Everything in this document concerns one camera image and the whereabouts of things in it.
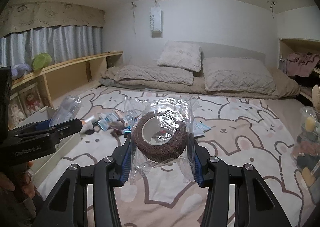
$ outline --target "plastic container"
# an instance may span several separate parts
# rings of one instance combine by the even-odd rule
[[[67,96],[60,104],[58,111],[52,117],[49,127],[74,119],[81,108],[81,98]]]
[[[150,170],[178,163],[184,181],[194,170],[193,114],[195,98],[165,98],[151,102],[127,98],[125,114],[131,127],[131,183]]]
[[[302,107],[301,133],[291,156],[309,189],[313,202],[320,201],[320,113],[312,107]]]

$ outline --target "framed picture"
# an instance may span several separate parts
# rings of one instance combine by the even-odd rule
[[[19,91],[19,97],[27,117],[43,107],[37,83],[34,83]]]
[[[8,127],[9,130],[12,130],[26,118],[20,99],[18,97],[18,93],[10,96],[10,103],[8,108]]]

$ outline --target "yellow ball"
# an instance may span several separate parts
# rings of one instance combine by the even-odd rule
[[[305,123],[305,129],[306,131],[308,132],[312,132],[315,130],[315,127],[316,127],[316,121],[313,117],[308,117],[306,119],[306,123]]]

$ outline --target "wooden headboard shelf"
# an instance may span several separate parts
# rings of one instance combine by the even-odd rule
[[[320,54],[320,41],[309,39],[280,39],[280,58],[286,58],[292,52],[312,52]]]
[[[12,90],[17,91],[33,80],[38,84],[44,104],[57,108],[65,96],[78,95],[99,86],[101,72],[107,67],[121,65],[122,54],[123,51],[109,51],[50,65],[14,80]]]

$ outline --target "pillow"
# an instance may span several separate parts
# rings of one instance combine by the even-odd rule
[[[201,51],[202,49],[198,44],[168,41],[157,64],[199,72],[201,69]]]
[[[260,60],[210,57],[203,60],[207,91],[246,91],[272,95],[275,82]]]

